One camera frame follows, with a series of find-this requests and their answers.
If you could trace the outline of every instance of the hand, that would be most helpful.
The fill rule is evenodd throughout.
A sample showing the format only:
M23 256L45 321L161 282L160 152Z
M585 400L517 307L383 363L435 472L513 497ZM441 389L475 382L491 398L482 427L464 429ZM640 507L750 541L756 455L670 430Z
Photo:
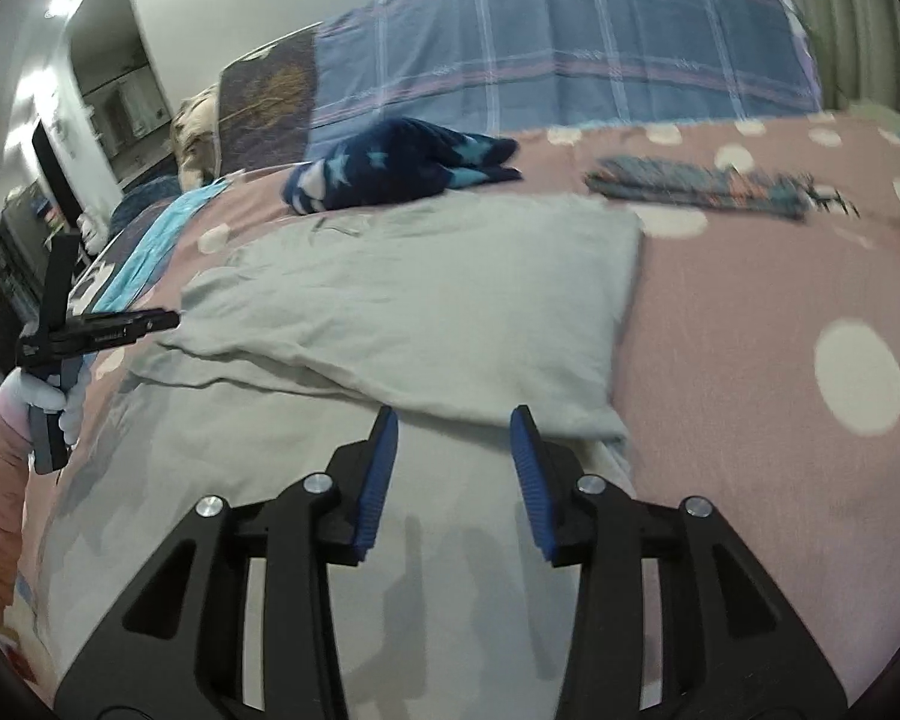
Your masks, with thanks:
M77 384L64 395L55 386L40 381L19 368L0 385L0 416L28 442L32 440L29 429L29 408L60 413L60 430L68 446L77 443L83 424L83 404L90 384L90 367L84 362L77 376Z

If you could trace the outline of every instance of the folded dark blue clothing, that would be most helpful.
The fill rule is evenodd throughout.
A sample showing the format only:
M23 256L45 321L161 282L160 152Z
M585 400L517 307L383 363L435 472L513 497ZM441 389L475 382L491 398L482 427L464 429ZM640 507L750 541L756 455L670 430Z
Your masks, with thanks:
M448 189L522 178L503 167L512 138L454 132L419 119L383 119L317 162L298 165L283 199L299 214L418 200Z

